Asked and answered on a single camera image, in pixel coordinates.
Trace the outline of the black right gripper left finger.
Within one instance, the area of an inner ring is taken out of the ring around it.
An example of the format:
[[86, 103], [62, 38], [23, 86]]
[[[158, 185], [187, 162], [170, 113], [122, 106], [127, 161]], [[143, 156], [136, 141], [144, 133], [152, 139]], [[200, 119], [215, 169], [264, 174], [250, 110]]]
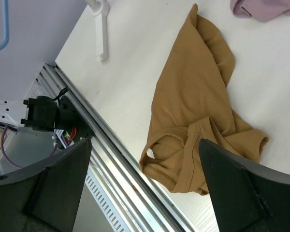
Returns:
[[0, 232], [71, 232], [91, 156], [91, 141], [0, 175]]

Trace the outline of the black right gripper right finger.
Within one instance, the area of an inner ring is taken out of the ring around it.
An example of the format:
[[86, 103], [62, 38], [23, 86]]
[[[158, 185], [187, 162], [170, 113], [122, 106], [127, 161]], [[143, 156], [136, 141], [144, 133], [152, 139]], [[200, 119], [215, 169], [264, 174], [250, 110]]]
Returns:
[[221, 232], [290, 232], [290, 175], [201, 139], [199, 155]]

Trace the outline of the brown tank top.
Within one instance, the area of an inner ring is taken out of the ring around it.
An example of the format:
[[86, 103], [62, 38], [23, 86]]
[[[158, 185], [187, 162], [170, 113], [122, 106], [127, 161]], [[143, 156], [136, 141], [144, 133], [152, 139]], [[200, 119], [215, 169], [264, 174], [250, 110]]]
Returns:
[[227, 85], [235, 58], [220, 30], [194, 4], [157, 81], [139, 165], [169, 192], [209, 190], [199, 156], [207, 139], [259, 162], [268, 136], [232, 109]]

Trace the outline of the mauve tank top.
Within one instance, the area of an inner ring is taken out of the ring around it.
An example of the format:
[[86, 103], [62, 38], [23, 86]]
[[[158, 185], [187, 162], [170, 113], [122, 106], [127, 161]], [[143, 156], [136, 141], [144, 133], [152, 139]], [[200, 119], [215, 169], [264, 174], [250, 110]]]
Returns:
[[231, 0], [234, 16], [268, 22], [280, 15], [290, 15], [290, 0]]

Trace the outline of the blue wire hanger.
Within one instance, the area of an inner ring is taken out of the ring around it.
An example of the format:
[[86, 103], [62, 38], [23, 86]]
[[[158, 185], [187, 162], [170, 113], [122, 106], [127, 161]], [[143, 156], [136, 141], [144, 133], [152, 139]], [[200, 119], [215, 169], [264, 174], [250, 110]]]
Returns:
[[2, 0], [2, 41], [0, 42], [0, 51], [3, 50], [10, 40], [10, 25], [9, 25], [9, 3], [8, 0]]

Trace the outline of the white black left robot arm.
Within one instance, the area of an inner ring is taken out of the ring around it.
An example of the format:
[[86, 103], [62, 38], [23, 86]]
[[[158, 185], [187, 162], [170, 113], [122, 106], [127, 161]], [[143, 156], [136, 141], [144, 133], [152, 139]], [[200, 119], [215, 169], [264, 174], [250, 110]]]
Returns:
[[58, 101], [47, 96], [26, 100], [0, 101], [0, 124], [28, 127], [35, 131], [71, 132], [71, 140], [89, 139], [94, 135], [85, 119], [68, 97]]

